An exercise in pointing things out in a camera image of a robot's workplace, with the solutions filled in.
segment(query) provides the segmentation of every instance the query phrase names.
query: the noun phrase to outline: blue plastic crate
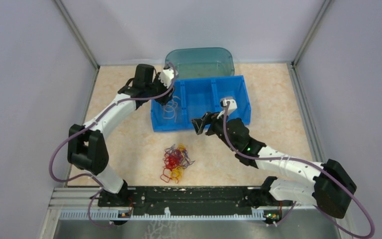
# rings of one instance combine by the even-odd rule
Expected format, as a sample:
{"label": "blue plastic crate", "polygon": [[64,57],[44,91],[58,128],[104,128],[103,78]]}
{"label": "blue plastic crate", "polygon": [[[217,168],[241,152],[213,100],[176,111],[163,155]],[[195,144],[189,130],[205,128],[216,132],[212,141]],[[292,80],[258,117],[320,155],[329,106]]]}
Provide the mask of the blue plastic crate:
{"label": "blue plastic crate", "polygon": [[232,96],[238,105],[230,119],[241,118],[245,125],[251,121],[251,106],[243,76],[177,80],[173,96],[178,104],[176,117],[173,112],[164,114],[163,106],[151,102],[151,120],[155,132],[194,129],[191,120],[202,117],[207,111],[222,111],[220,99],[227,96]]}

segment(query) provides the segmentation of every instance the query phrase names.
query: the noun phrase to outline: translucent teal container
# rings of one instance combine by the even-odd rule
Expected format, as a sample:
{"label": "translucent teal container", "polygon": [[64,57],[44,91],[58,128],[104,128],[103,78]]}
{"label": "translucent teal container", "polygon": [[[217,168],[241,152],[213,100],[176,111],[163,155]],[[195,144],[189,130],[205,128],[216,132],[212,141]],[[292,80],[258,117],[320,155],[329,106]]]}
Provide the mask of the translucent teal container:
{"label": "translucent teal container", "polygon": [[166,56],[165,64],[168,62],[178,70],[178,79],[235,75],[232,54],[221,47],[174,50]]}

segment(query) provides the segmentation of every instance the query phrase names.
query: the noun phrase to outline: pile of rubber bands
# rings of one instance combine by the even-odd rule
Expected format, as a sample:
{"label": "pile of rubber bands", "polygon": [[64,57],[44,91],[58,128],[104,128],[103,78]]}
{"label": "pile of rubber bands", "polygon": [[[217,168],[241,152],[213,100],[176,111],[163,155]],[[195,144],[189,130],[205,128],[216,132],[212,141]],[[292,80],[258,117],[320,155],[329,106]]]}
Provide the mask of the pile of rubber bands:
{"label": "pile of rubber bands", "polygon": [[177,121],[177,108],[178,108],[178,102],[175,101],[175,99],[178,99],[178,101],[181,100],[178,96],[173,96],[172,100],[169,101],[166,105],[163,106],[163,114],[162,117],[164,119],[175,119],[175,122]]}
{"label": "pile of rubber bands", "polygon": [[184,170],[194,163],[194,161],[191,161],[188,157],[187,149],[185,149],[182,144],[179,144],[176,148],[175,145],[172,145],[170,148],[165,148],[163,161],[165,165],[163,166],[163,173],[160,175],[160,179],[167,183],[171,180],[179,183],[184,174]]}

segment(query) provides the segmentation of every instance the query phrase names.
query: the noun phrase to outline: beige marble tabletop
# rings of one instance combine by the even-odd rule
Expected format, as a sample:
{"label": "beige marble tabletop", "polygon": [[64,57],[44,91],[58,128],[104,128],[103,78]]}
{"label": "beige marble tabletop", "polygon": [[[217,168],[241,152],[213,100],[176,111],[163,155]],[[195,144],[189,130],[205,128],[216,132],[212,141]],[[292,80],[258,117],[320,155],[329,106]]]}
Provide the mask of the beige marble tabletop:
{"label": "beige marble tabletop", "polygon": [[[116,92],[132,78],[136,66],[101,67],[86,120],[106,107]],[[235,75],[245,78],[251,103],[250,136],[274,149],[312,160],[286,64],[235,64]],[[179,184],[165,183],[164,148],[182,143],[195,163],[184,171]],[[106,141],[109,163],[128,185],[238,186],[261,185],[276,173],[247,167],[215,135],[194,130],[153,132],[150,102],[123,121]],[[71,176],[80,173],[73,167]],[[69,185],[95,185],[80,178]]]}

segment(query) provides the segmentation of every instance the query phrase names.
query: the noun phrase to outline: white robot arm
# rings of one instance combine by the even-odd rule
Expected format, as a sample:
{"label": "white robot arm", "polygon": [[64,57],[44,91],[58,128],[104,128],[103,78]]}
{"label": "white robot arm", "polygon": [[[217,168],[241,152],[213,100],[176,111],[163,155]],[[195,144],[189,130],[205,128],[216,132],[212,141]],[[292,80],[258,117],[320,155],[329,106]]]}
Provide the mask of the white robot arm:
{"label": "white robot arm", "polygon": [[118,91],[106,108],[84,125],[75,124],[70,128],[70,135],[89,129],[69,142],[68,161],[92,174],[106,191],[120,197],[124,197],[127,184],[108,164],[105,140],[126,117],[149,99],[155,99],[161,105],[172,99],[175,90],[172,86],[175,77],[173,69],[166,67],[152,81],[154,71],[153,66],[138,65],[135,77]]}
{"label": "white robot arm", "polygon": [[[228,115],[237,109],[237,104],[231,97],[223,98],[220,104],[224,109],[229,105]],[[192,123],[197,134],[201,134],[204,127],[209,124],[210,127],[205,134],[217,135],[228,147],[231,144],[239,152],[235,154],[235,157],[241,163],[274,171],[294,180],[268,177],[261,186],[265,194],[260,197],[265,202],[292,200],[308,203],[318,206],[332,217],[344,217],[351,198],[318,170],[320,168],[333,175],[353,194],[356,191],[356,185],[338,162],[331,159],[327,163],[311,162],[313,166],[318,167],[314,168],[304,163],[305,160],[290,160],[293,159],[292,156],[274,150],[265,143],[250,137],[248,128],[244,126],[240,118],[227,121],[225,127],[227,132],[225,132],[223,123],[227,117],[225,110],[217,113],[207,112],[202,118],[193,119]],[[230,142],[226,140],[225,134],[228,135]]]}

